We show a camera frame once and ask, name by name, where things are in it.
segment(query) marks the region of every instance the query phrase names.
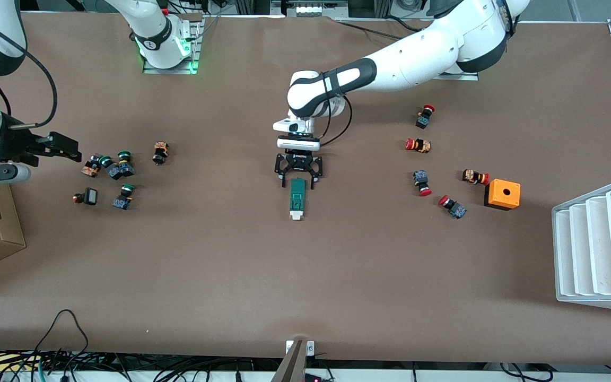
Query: brown table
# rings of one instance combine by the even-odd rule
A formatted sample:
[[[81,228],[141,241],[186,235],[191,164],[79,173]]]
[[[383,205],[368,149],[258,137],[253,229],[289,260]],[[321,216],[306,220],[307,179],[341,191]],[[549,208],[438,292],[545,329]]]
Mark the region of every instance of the brown table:
[[[521,24],[478,82],[350,94],[353,126],[321,151],[325,176],[292,222],[272,130],[291,73],[390,40],[324,18],[223,19],[198,75],[143,75],[119,15],[23,19],[58,84],[52,128],[85,157],[132,150],[138,189],[132,210],[112,208],[121,182],[65,159],[41,159],[13,186],[29,247],[0,261],[0,348],[32,348],[71,308],[95,351],[278,357],[305,334],[330,359],[611,363],[611,310],[555,300],[550,220],[611,182],[605,25]],[[1,84],[15,117],[46,116],[34,65]],[[425,103],[437,111],[419,131]],[[405,152],[408,137],[431,153]],[[150,161],[156,140],[172,146],[163,167]],[[483,189],[459,180],[466,167],[521,183],[521,206],[482,206]],[[73,205],[87,186],[99,205]],[[436,205],[444,193],[464,219]],[[81,343],[65,317],[44,348]]]

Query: table surface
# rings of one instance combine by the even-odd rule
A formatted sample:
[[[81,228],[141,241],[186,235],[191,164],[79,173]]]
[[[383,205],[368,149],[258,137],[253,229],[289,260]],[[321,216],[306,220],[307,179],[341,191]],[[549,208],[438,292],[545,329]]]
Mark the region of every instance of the table surface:
[[[197,75],[143,75],[119,15],[23,20],[58,84],[49,128],[86,158],[131,150],[137,190],[117,210],[120,181],[65,159],[41,159],[12,186],[29,247],[0,261],[0,348],[32,348],[70,308],[95,351],[278,357],[303,334],[330,359],[611,364],[611,310],[555,300],[550,220],[552,206],[611,182],[605,25],[520,24],[478,82],[350,94],[353,124],[321,150],[325,176],[293,222],[272,130],[291,73],[390,40],[325,18],[228,18],[204,36]],[[48,83],[29,61],[0,83],[15,117],[46,116]],[[437,111],[420,131],[425,103]],[[403,150],[408,137],[431,153]],[[162,167],[157,140],[171,145]],[[521,183],[521,206],[482,206],[464,168]],[[73,205],[89,186],[99,205]],[[437,206],[445,193],[463,219]],[[81,345],[64,317],[42,348]]]

